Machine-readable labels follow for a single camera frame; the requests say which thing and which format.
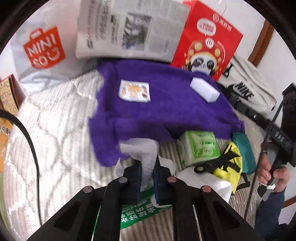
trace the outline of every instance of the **green tissue pack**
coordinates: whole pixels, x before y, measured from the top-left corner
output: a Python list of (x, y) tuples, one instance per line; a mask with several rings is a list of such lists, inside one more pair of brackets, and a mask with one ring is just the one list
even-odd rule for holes
[(213, 132), (186, 131), (180, 137), (180, 156), (185, 166), (219, 157), (220, 150)]

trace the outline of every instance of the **bed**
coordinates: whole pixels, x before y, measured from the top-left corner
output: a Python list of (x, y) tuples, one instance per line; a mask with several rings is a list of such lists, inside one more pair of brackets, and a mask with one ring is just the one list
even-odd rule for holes
[[(103, 78), (91, 70), (63, 84), (27, 97), (18, 118), (34, 143), (40, 167), (40, 200), (42, 222), (46, 222), (83, 187), (99, 188), (115, 178), (114, 167), (100, 166), (94, 157), (88, 119), (99, 103), (95, 94)], [(245, 124), (246, 133), (258, 158), (262, 130), (244, 115), (236, 112)], [(221, 150), (230, 140), (218, 140)], [(173, 160), (177, 172), (184, 169), (175, 142), (160, 147), (160, 156)], [(4, 200), (8, 229), (16, 241), (27, 240), (39, 227), (36, 204), (36, 168), (29, 145), (17, 127), (13, 127), (4, 163)], [(229, 204), (244, 215), (249, 188), (231, 197)], [(253, 193), (247, 221), (255, 224), (260, 202)], [(121, 230), (121, 240), (172, 240), (171, 209)]]

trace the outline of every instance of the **yellow bag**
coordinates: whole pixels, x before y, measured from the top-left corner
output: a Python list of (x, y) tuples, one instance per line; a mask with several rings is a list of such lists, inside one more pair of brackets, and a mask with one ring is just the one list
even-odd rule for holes
[(229, 181), (232, 186), (232, 192), (235, 193), (242, 173), (242, 157), (238, 147), (233, 142), (227, 145), (222, 155), (229, 150), (239, 155), (239, 157), (235, 157), (223, 166), (215, 169), (213, 174), (225, 181)]

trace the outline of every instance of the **black cable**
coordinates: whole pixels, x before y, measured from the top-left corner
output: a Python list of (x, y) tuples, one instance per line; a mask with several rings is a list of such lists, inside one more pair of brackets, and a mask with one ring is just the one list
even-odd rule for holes
[(259, 158), (258, 158), (258, 163), (257, 163), (257, 166), (256, 166), (256, 169), (255, 169), (255, 175), (253, 177), (253, 180), (252, 180), (252, 185), (251, 185), (251, 190), (250, 190), (250, 194), (249, 194), (249, 198), (248, 198), (248, 201), (247, 201), (247, 206), (246, 206), (246, 210), (245, 210), (245, 213), (244, 213), (244, 219), (246, 220), (247, 219), (247, 215), (248, 215), (248, 212), (249, 212), (249, 208), (250, 208), (250, 203), (251, 203), (251, 198), (252, 198), (252, 194), (253, 194), (253, 191), (254, 191), (254, 186), (255, 186), (255, 181), (256, 181), (256, 177), (257, 177), (257, 173), (258, 173), (258, 169), (259, 169), (259, 166), (260, 166), (260, 163), (261, 163), (261, 160), (263, 158), (263, 155), (267, 152), (266, 150), (266, 146), (267, 146), (267, 142), (269, 140), (269, 136), (270, 136), (270, 132), (272, 130), (272, 127), (274, 125), (274, 122), (276, 121), (278, 115), (279, 115), (279, 112), (281, 111), (284, 103), (286, 102), (286, 100), (292, 96), (293, 93), (290, 93), (288, 95), (286, 95), (283, 100), (281, 101), (281, 103), (279, 104), (279, 107), (272, 119), (272, 121), (269, 123), (267, 129), (266, 129), (266, 134), (265, 134), (265, 137), (264, 137), (264, 140), (263, 140), (263, 143), (262, 143), (262, 146), (261, 146), (261, 151), (260, 151), (260, 154), (259, 154)]
[(39, 165), (38, 165), (38, 161), (37, 161), (37, 156), (36, 156), (36, 152), (33, 146), (33, 142), (30, 138), (30, 135), (28, 133), (28, 131), (26, 130), (26, 128), (24, 127), (24, 125), (19, 121), (18, 118), (16, 118), (14, 115), (10, 114), (9, 112), (5, 111), (5, 110), (0, 110), (0, 117), (9, 120), (10, 122), (12, 122), (13, 124), (15, 124), (20, 130), (21, 132), (24, 134), (25, 138), (27, 139), (30, 149), (32, 151), (33, 154), (33, 158), (34, 158), (34, 162), (35, 162), (35, 166), (36, 166), (36, 173), (37, 173), (37, 209), (38, 209), (38, 216), (39, 216), (39, 222), (40, 222), (40, 226), (42, 226), (42, 221), (41, 221), (41, 212), (40, 212), (40, 194), (39, 194)]

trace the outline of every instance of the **sleeve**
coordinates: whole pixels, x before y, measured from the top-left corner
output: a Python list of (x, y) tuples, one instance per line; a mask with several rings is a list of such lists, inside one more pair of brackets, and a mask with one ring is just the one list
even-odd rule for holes
[(279, 229), (279, 215), (285, 201), (285, 191), (272, 193), (266, 201), (261, 201), (255, 221), (255, 230), (265, 240), (274, 236), (274, 231)]

